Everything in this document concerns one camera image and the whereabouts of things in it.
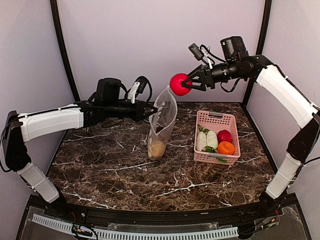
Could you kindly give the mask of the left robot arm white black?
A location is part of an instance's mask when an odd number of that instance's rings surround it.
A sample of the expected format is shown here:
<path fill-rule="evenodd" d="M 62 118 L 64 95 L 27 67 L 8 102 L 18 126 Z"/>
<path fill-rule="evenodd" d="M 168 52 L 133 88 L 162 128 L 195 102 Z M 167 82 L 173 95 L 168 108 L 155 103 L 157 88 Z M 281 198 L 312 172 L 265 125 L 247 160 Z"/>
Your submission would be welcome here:
<path fill-rule="evenodd" d="M 15 110 L 7 115 L 5 127 L 0 135 L 4 162 L 0 164 L 5 173 L 17 173 L 47 203 L 60 218 L 71 213 L 63 195 L 45 176 L 28 154 L 26 143 L 33 139 L 70 129 L 95 126 L 106 119 L 128 118 L 136 122 L 144 120 L 158 111 L 153 105 L 137 101 L 120 100 L 111 105 L 96 105 L 94 102 L 79 101 L 49 110 L 18 114 Z"/>

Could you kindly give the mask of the yellow peach toy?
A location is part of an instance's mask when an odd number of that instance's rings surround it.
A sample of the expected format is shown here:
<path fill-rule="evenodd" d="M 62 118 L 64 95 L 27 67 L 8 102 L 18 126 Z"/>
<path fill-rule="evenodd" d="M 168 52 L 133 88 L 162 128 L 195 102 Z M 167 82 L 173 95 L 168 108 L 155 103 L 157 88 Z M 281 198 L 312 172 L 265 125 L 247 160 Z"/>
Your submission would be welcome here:
<path fill-rule="evenodd" d="M 148 157 L 159 159 L 164 155 L 165 150 L 165 144 L 160 140 L 155 140 L 148 144 Z"/>

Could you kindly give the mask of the bright red tomato toy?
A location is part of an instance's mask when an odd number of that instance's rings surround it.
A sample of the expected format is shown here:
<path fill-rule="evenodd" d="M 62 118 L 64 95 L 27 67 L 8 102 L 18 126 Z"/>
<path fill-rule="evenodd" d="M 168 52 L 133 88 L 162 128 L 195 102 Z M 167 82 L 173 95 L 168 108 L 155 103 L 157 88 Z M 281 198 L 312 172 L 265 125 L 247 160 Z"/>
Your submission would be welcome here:
<path fill-rule="evenodd" d="M 188 77 L 189 76 L 185 73 L 177 73 L 170 79 L 169 86 L 176 96 L 182 97 L 191 91 L 191 89 L 182 85 L 182 82 L 187 80 Z"/>

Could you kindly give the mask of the dark red pomegranate toy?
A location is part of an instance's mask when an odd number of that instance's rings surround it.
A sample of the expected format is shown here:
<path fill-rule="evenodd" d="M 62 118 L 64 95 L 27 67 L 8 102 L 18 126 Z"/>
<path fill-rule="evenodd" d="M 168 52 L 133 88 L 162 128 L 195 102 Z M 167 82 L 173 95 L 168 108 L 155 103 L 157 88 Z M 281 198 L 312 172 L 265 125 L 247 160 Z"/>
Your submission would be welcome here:
<path fill-rule="evenodd" d="M 232 134 L 228 130 L 221 130 L 217 134 L 217 140 L 219 143 L 221 142 L 233 142 Z"/>

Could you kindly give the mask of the clear polka dot zip bag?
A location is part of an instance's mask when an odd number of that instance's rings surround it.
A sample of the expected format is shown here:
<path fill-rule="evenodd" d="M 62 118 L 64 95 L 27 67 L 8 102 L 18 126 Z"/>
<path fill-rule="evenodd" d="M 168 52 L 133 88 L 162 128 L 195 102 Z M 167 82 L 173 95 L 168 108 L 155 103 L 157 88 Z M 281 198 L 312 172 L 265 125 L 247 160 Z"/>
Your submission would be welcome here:
<path fill-rule="evenodd" d="M 156 140 L 162 141 L 165 148 L 167 147 L 169 138 L 176 123 L 178 106 L 169 85 L 158 95 L 153 106 L 158 108 L 158 112 L 149 117 L 150 131 L 147 139 L 147 153 L 149 143 Z"/>

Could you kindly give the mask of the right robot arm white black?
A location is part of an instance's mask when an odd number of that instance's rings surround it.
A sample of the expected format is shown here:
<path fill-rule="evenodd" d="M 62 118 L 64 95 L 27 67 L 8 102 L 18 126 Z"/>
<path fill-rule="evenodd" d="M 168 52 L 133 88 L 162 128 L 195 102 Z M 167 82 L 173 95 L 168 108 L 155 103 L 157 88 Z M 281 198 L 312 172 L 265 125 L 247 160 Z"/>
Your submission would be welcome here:
<path fill-rule="evenodd" d="M 294 182 L 300 169 L 307 163 L 320 135 L 320 109 L 310 101 L 281 71 L 263 55 L 246 56 L 209 67 L 199 65 L 182 82 L 188 89 L 206 91 L 217 83 L 245 79 L 267 90 L 288 111 L 300 128 L 289 141 L 285 158 L 274 178 L 264 190 L 264 198 L 255 205 L 255 213 L 266 217 L 275 208 L 279 198 Z"/>

